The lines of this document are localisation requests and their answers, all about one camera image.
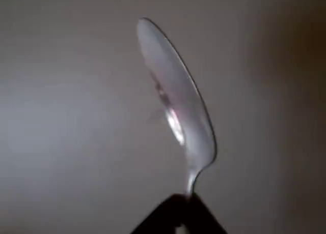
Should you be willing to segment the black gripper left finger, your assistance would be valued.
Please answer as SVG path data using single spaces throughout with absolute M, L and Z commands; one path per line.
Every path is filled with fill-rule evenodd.
M 176 233 L 184 221 L 186 198 L 173 194 L 160 203 L 131 233 Z

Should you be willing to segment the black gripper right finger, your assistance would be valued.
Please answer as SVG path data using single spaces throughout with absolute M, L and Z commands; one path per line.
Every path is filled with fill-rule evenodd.
M 227 234 L 227 231 L 196 194 L 185 198 L 182 224 L 186 227 L 188 233 Z

